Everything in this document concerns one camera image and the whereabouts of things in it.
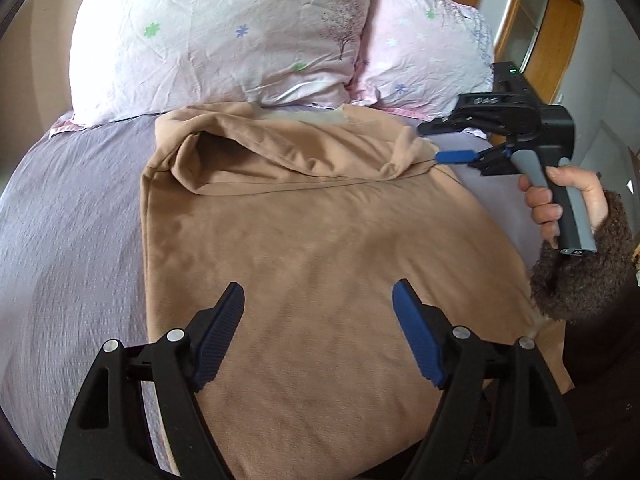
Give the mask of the person's right hand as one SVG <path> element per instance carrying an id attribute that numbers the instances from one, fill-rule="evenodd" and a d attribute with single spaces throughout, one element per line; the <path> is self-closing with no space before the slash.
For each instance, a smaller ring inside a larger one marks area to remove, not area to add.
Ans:
<path id="1" fill-rule="evenodd" d="M 586 206 L 591 231 L 600 229 L 608 218 L 608 201 L 597 175 L 576 166 L 548 167 L 546 171 L 556 185 L 578 189 Z M 562 207 L 555 203 L 548 188 L 533 185 L 526 176 L 518 178 L 518 187 L 525 194 L 526 205 L 530 208 L 532 219 L 540 227 L 542 239 L 552 248 L 558 248 Z"/>

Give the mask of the brown fuzzy sleeve forearm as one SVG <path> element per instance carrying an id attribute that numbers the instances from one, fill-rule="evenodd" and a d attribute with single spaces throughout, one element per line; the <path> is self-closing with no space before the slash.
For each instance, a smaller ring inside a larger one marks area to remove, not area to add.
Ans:
<path id="1" fill-rule="evenodd" d="M 547 242 L 530 278 L 532 299 L 554 320 L 587 323 L 608 315 L 632 271 L 634 241 L 620 194 L 606 191 L 608 218 L 594 234 L 597 251 L 561 254 Z"/>

